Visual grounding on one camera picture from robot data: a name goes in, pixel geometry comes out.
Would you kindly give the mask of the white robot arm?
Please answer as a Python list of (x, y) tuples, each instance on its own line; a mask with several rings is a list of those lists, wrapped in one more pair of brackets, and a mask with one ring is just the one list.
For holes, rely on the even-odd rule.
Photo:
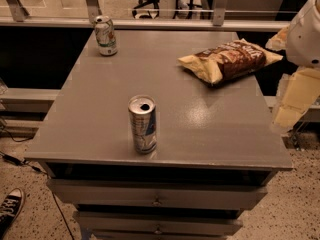
[(268, 40), (268, 49), (284, 50), (298, 68), (279, 81), (271, 127), (286, 132), (306, 114), (320, 96), (320, 0), (307, 0), (290, 22)]

